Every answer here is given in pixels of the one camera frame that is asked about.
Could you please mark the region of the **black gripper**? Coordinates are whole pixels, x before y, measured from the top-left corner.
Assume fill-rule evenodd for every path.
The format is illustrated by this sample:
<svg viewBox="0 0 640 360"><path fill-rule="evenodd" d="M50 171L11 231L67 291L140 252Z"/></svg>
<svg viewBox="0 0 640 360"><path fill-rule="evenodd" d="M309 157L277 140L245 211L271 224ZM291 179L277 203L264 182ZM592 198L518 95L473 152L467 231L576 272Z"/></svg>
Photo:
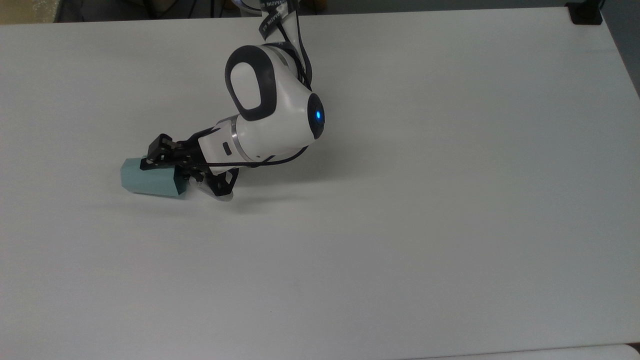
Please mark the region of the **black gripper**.
<svg viewBox="0 0 640 360"><path fill-rule="evenodd" d="M162 133L148 146L140 170L167 169L177 163L176 189L186 190L191 181L213 198L231 199L239 167L228 163L240 162L231 134L229 128L208 128L174 142Z"/></svg>

